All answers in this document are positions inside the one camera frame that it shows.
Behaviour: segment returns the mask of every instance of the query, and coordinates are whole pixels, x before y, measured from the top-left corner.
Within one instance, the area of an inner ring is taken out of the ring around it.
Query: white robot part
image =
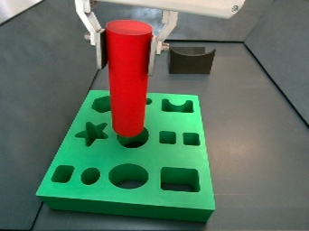
[[[199,14],[215,18],[230,18],[242,8],[245,0],[99,0],[124,5]]]
[[[167,47],[163,44],[167,36],[174,30],[178,22],[178,12],[199,14],[217,18],[229,19],[242,8],[245,0],[75,0],[76,12],[90,32],[91,45],[96,47],[96,63],[98,69],[103,67],[102,52],[103,44],[102,37],[104,29],[102,28],[92,6],[96,2],[110,2],[124,5],[136,5],[163,10],[163,29],[161,33],[154,36],[151,41],[149,75],[154,74],[155,54]]]

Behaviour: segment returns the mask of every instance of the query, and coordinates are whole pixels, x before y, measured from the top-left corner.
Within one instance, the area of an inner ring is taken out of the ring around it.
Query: gray table surface
[[[245,43],[309,124],[309,1],[280,0]]]
[[[149,91],[199,96],[217,211],[207,224],[54,211],[35,230],[309,229],[309,130],[241,43],[171,45],[217,48],[210,75],[169,75],[167,54]],[[107,68],[92,89],[108,89]]]
[[[31,229],[36,218],[35,192],[96,73],[83,33],[63,0],[0,26],[0,230]]]

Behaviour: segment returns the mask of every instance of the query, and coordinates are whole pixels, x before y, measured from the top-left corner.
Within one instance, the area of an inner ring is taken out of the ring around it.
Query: red cylinder
[[[143,129],[151,37],[147,23],[116,20],[106,25],[112,127],[124,137]]]

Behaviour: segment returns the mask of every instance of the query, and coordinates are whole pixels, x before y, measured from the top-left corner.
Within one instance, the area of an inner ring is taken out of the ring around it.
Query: green foam block
[[[215,200],[198,97],[150,93],[143,132],[124,138],[108,91],[91,91],[36,195],[51,209],[207,221]]]

